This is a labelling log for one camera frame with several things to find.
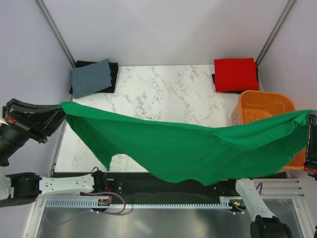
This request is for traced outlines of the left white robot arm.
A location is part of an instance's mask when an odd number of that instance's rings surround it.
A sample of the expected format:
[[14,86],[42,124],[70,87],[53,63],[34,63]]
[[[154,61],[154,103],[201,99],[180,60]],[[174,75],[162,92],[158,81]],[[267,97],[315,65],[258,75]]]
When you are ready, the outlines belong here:
[[[62,125],[66,113],[59,105],[34,105],[11,99],[2,107],[0,118],[0,165],[7,167],[9,158],[28,140],[46,143]],[[103,195],[108,185],[101,170],[66,178],[41,177],[36,173],[1,174],[0,205],[30,204],[48,195]]]

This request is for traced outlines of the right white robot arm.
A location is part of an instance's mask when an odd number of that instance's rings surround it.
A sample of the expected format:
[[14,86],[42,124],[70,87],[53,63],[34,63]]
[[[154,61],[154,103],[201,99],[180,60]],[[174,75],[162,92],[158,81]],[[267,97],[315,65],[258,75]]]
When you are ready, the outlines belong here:
[[[317,114],[308,113],[308,138],[304,171],[317,178]],[[291,238],[290,228],[282,223],[266,206],[251,179],[233,178],[227,182],[228,192],[240,195],[251,217],[250,234],[253,238]]]

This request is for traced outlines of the green polo shirt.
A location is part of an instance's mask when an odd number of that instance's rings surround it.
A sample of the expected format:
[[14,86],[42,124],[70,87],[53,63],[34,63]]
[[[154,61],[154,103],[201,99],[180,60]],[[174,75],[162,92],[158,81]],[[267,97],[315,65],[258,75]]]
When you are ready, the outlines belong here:
[[155,177],[193,179],[208,186],[223,179],[279,172],[306,146],[309,111],[301,110],[227,127],[143,120],[76,102],[62,102],[66,121],[107,168],[124,154]]

